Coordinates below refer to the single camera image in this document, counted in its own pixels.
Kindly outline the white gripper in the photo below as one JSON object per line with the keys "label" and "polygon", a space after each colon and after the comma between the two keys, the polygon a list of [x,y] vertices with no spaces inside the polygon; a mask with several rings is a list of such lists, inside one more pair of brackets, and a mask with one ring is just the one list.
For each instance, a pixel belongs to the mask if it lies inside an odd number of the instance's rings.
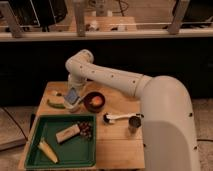
{"label": "white gripper", "polygon": [[68,75],[68,88],[74,88],[79,96],[85,93],[86,79]]}

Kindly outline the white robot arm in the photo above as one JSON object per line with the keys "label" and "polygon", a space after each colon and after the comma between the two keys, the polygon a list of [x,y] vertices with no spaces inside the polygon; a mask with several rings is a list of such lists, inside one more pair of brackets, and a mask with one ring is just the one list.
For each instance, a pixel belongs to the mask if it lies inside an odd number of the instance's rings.
{"label": "white robot arm", "polygon": [[144,74],[95,65],[83,49],[65,67],[68,82],[81,88],[87,79],[140,100],[145,171],[201,171],[194,112],[188,90],[171,76]]}

